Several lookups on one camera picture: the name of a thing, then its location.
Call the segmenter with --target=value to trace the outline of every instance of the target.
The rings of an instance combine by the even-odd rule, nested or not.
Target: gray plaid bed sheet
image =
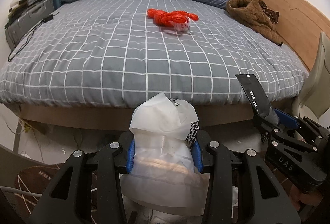
[[[147,18],[150,8],[200,19],[176,33]],[[200,2],[81,0],[57,12],[4,65],[2,103],[134,108],[165,91],[194,105],[234,104],[246,101],[235,74],[255,74],[270,100],[296,96],[308,76],[289,47]]]

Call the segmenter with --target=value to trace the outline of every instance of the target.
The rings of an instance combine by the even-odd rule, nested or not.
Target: human hand
[[[301,191],[295,185],[292,185],[289,198],[294,208],[296,208],[296,210],[299,211],[300,210],[299,202],[302,202],[304,205],[318,206],[322,201],[323,196],[318,191],[309,194],[301,193]]]

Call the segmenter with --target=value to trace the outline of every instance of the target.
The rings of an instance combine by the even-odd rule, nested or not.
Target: silver screw
[[[81,150],[76,150],[74,153],[73,153],[73,156],[74,157],[80,157],[82,155],[82,151]]]
[[[256,152],[253,149],[248,149],[247,154],[251,157],[256,155]]]
[[[212,148],[217,148],[217,147],[220,146],[220,144],[219,144],[219,142],[217,142],[217,141],[211,141],[211,142],[210,142],[210,146],[211,146]]]
[[[112,148],[112,149],[117,149],[117,148],[119,148],[119,146],[120,146],[120,144],[118,142],[112,142],[110,144],[110,148]]]

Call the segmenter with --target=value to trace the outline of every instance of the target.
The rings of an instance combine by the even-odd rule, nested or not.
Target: translucent plastic bag
[[[169,100],[164,93],[136,108],[130,125],[134,166],[131,174],[121,177],[123,195],[158,210],[176,207],[176,215],[201,215],[209,175],[195,172],[189,149],[197,122],[194,107],[185,100]]]

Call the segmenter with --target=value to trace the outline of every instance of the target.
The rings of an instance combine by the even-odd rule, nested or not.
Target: wooden headboard
[[[279,12],[277,32],[283,42],[300,57],[311,70],[317,53],[320,33],[330,37],[330,20],[306,0],[263,0]]]

